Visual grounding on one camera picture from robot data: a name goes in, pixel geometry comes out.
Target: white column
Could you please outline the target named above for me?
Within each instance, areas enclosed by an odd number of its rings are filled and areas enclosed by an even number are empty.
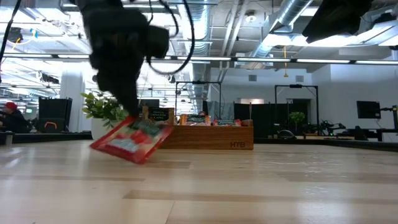
[[[85,91],[83,69],[78,63],[68,66],[62,72],[60,98],[72,98],[69,131],[81,132],[83,129],[84,114],[82,112],[84,98],[80,95]]]

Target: computer monitor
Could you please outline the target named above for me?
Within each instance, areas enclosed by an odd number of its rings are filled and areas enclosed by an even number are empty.
[[[380,103],[376,101],[357,101],[359,119],[381,119]]]

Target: white planter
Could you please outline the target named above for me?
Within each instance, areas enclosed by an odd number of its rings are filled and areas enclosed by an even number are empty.
[[[106,121],[103,121],[102,119],[99,118],[93,118],[91,120],[91,136],[93,137],[94,140],[98,140],[108,132],[112,130],[112,128],[104,127],[104,123]],[[116,127],[120,122],[112,122],[112,125]]]

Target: green plant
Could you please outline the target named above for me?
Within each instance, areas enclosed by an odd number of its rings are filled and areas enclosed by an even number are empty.
[[[104,127],[113,128],[112,122],[124,120],[128,113],[124,111],[121,105],[113,98],[98,93],[81,93],[85,98],[83,112],[86,118],[98,118],[105,121]]]
[[[297,131],[297,123],[302,122],[305,119],[305,115],[303,112],[291,112],[289,114],[289,118],[295,123],[296,131]]]

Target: person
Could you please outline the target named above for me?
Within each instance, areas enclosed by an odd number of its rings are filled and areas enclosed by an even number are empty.
[[[18,106],[13,102],[7,102],[0,113],[0,127],[3,131],[12,131],[14,133],[26,133],[27,121],[18,110]]]

